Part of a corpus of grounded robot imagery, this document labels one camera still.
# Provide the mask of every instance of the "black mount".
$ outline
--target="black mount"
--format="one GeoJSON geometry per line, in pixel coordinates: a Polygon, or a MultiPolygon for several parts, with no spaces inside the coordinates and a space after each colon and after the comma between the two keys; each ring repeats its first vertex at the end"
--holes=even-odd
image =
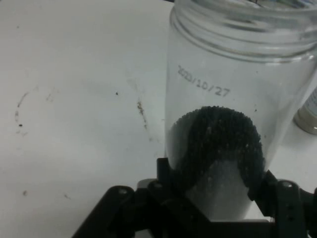
{"type": "Polygon", "coordinates": [[[167,158],[157,169],[158,179],[143,181],[147,187],[111,187],[73,238],[131,238],[146,229],[154,238],[317,238],[317,189],[308,193],[268,171],[248,196],[274,222],[211,222],[172,189],[167,158]]]}

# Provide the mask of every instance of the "dirt speck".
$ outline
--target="dirt speck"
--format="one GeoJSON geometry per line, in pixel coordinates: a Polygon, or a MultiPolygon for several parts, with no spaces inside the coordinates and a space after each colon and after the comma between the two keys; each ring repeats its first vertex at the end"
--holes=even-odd
{"type": "Polygon", "coordinates": [[[18,108],[21,106],[24,98],[29,94],[29,92],[26,92],[25,94],[23,94],[23,96],[21,97],[20,101],[18,102],[18,108]]]}
{"type": "Polygon", "coordinates": [[[66,193],[64,193],[64,198],[71,200],[71,198],[66,193]]]}
{"type": "Polygon", "coordinates": [[[137,107],[138,107],[138,109],[139,109],[140,115],[141,115],[142,118],[143,118],[144,128],[145,128],[145,129],[148,129],[148,123],[147,123],[147,120],[146,120],[146,118],[145,118],[144,109],[143,109],[143,107],[142,107],[142,102],[141,102],[140,99],[138,100],[137,107]]]}
{"type": "Polygon", "coordinates": [[[15,120],[16,123],[19,122],[19,111],[15,111],[14,120],[15,120]]]}
{"type": "Polygon", "coordinates": [[[51,99],[51,93],[46,97],[46,101],[49,101],[51,99]]]}

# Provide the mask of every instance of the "stain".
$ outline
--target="stain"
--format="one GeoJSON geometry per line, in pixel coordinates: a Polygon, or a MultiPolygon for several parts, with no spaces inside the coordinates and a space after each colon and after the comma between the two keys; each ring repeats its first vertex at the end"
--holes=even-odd
{"type": "Polygon", "coordinates": [[[58,90],[53,87],[52,91],[49,93],[49,95],[46,97],[46,101],[52,103],[55,99],[56,93],[59,93],[58,90]]]}
{"type": "Polygon", "coordinates": [[[66,193],[64,193],[64,198],[71,200],[71,198],[66,193]]]}
{"type": "Polygon", "coordinates": [[[14,120],[15,120],[16,123],[19,122],[19,111],[15,111],[14,120]]]}
{"type": "Polygon", "coordinates": [[[147,130],[147,129],[148,129],[148,123],[147,123],[147,120],[146,120],[146,118],[145,118],[144,109],[143,109],[143,107],[142,107],[142,102],[141,102],[140,99],[138,100],[137,107],[138,107],[138,109],[139,109],[140,115],[141,115],[142,118],[143,118],[144,128],[147,130]]]}
{"type": "Polygon", "coordinates": [[[46,101],[50,100],[51,99],[51,93],[46,97],[46,101]]]}
{"type": "Polygon", "coordinates": [[[21,106],[23,100],[25,99],[25,97],[29,94],[29,92],[26,92],[25,94],[23,94],[23,96],[21,97],[20,101],[18,102],[18,108],[21,106]]]}

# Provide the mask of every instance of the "black granules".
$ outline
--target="black granules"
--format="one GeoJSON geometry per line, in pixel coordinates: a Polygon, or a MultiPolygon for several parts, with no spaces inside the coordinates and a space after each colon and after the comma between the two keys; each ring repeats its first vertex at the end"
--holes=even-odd
{"type": "Polygon", "coordinates": [[[229,108],[202,107],[184,115],[167,136],[175,186],[183,193],[196,191],[189,194],[195,202],[217,201],[220,207],[240,196],[239,190],[246,197],[264,175],[260,139],[251,119],[229,108]]]}

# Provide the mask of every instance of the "jar rim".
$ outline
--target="jar rim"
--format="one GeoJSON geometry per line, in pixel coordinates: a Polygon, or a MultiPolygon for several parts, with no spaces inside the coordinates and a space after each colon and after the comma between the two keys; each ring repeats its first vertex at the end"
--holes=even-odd
{"type": "Polygon", "coordinates": [[[215,11],[217,9],[234,11],[235,13],[243,13],[243,14],[252,14],[258,16],[278,16],[278,17],[300,17],[308,15],[317,15],[317,1],[314,1],[315,5],[311,7],[303,7],[303,8],[268,8],[268,7],[260,7],[257,4],[258,0],[176,0],[175,3],[185,3],[191,6],[200,6],[205,8],[206,10],[215,11]]]}

